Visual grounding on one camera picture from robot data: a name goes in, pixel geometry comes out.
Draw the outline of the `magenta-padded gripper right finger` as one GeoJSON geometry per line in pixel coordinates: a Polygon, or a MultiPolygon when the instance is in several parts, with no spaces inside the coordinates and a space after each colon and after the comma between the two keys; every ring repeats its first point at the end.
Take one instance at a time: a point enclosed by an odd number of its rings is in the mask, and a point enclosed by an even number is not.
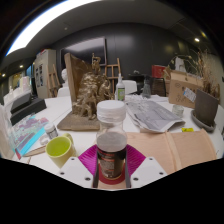
{"type": "Polygon", "coordinates": [[[125,182],[127,188],[140,188],[167,175],[154,157],[146,157],[134,147],[126,147],[125,182]]]}

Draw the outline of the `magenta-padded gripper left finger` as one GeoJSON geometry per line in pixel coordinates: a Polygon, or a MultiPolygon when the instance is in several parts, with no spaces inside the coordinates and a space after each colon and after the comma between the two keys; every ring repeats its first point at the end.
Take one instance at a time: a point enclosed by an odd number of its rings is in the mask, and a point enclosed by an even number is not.
{"type": "Polygon", "coordinates": [[[93,145],[78,157],[70,157],[58,176],[84,188],[97,188],[99,181],[97,146],[93,145]]]}

